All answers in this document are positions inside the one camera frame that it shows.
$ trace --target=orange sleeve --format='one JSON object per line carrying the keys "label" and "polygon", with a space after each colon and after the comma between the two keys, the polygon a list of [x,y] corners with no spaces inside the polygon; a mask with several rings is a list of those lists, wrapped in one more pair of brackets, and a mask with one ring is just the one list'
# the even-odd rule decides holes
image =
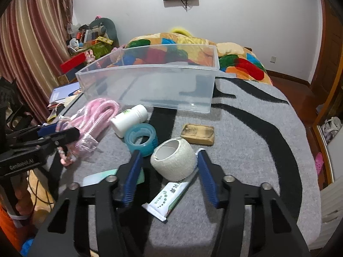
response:
{"label": "orange sleeve", "polygon": [[32,229],[31,224],[16,228],[13,220],[2,207],[0,207],[0,227],[18,251],[21,250],[23,243],[29,238]]}

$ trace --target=pink slipper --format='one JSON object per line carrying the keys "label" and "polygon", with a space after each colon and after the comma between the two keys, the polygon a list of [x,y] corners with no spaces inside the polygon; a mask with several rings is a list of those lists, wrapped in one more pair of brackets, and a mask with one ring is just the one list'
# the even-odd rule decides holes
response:
{"label": "pink slipper", "polygon": [[323,160],[323,155],[321,152],[319,152],[316,156],[316,159],[314,161],[316,163],[316,170],[317,170],[317,175],[319,175],[320,171],[323,168],[324,160]]}

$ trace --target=wooden door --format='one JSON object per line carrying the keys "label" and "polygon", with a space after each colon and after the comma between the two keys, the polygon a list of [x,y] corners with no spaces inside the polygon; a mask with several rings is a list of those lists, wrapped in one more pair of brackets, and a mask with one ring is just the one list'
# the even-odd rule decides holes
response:
{"label": "wooden door", "polygon": [[325,103],[341,60],[343,26],[327,0],[322,0],[323,36],[318,65],[310,88],[319,104]]}

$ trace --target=white bandage roll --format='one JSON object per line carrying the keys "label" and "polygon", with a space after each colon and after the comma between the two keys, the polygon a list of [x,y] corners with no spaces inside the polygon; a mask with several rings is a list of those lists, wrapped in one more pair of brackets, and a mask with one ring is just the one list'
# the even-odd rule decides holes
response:
{"label": "white bandage roll", "polygon": [[155,148],[150,162],[157,172],[171,182],[188,177],[197,166],[191,145],[180,137],[169,139]]}

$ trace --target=brown floor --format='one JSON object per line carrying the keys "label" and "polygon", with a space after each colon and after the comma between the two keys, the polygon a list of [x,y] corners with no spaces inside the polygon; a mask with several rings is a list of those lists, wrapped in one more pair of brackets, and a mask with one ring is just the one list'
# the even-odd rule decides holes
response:
{"label": "brown floor", "polygon": [[[303,122],[306,128],[306,134],[313,158],[320,152],[316,137],[311,130],[312,124],[317,117],[316,107],[318,106],[317,99],[309,87],[306,85],[293,82],[287,79],[270,76],[273,85],[284,93],[290,101],[298,117]],[[318,185],[320,189],[325,187],[325,170],[322,170],[318,177]]]}

